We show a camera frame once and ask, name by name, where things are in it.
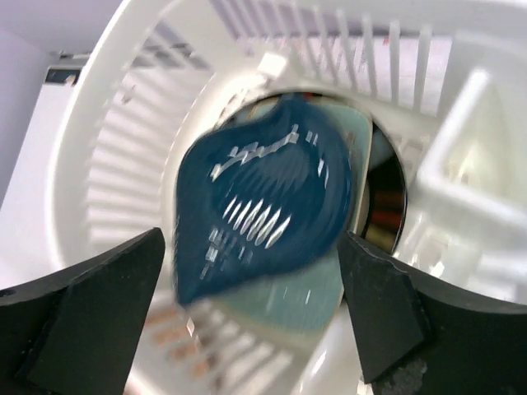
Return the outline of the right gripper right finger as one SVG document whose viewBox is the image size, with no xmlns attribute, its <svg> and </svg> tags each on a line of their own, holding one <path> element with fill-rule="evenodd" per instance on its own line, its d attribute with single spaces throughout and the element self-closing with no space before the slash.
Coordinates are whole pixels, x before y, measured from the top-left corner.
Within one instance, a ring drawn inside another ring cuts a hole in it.
<svg viewBox="0 0 527 395">
<path fill-rule="evenodd" d="M 525 393 L 524 305 L 451 285 L 352 233 L 337 248 L 362 378 L 374 393 Z"/>
</svg>

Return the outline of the round black-rimmed plate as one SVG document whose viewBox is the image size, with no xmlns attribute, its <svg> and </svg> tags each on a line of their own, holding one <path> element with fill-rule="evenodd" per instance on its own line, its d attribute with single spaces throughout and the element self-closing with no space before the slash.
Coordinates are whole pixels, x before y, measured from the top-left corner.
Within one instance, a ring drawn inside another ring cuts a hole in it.
<svg viewBox="0 0 527 395">
<path fill-rule="evenodd" d="M 403 165 L 389 138 L 374 118 L 355 104 L 335 95 L 302 91 L 304 99 L 329 111 L 351 130 L 345 132 L 352 142 L 371 130 L 368 170 L 357 232 L 363 239 L 387 253 L 394 253 L 403 233 L 408 206 L 408 188 Z"/>
</svg>

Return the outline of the dark blue leaf-shaped plate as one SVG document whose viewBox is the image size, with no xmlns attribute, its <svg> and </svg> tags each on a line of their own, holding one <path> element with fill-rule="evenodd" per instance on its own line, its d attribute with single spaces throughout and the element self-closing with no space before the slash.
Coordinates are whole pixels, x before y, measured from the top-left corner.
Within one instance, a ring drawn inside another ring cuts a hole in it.
<svg viewBox="0 0 527 395">
<path fill-rule="evenodd" d="M 175 185 L 177 301 L 313 264 L 348 223 L 353 175 L 338 125 L 303 95 L 202 135 Z"/>
</svg>

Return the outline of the light teal rectangular divided plate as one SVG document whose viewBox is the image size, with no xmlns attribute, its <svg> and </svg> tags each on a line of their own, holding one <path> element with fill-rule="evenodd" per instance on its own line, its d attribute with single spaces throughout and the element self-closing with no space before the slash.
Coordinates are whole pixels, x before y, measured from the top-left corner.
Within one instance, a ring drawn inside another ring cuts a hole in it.
<svg viewBox="0 0 527 395">
<path fill-rule="evenodd" d="M 331 114 L 347 143 L 355 183 L 348 229 L 361 232 L 369 211 L 365 193 L 373 134 L 371 116 L 352 102 L 334 97 L 313 97 L 310 102 Z M 229 310 L 260 325 L 300 334 L 322 332 L 342 297 L 338 253 L 331 249 L 304 271 L 250 283 L 218 300 Z"/>
</svg>

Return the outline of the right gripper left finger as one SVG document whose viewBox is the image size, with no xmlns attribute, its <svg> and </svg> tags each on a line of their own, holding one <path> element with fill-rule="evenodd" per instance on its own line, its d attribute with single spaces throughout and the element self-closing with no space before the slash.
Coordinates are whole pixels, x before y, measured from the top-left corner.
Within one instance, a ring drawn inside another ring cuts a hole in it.
<svg viewBox="0 0 527 395">
<path fill-rule="evenodd" d="M 148 230 L 1 292 L 3 394 L 121 394 L 161 272 Z"/>
</svg>

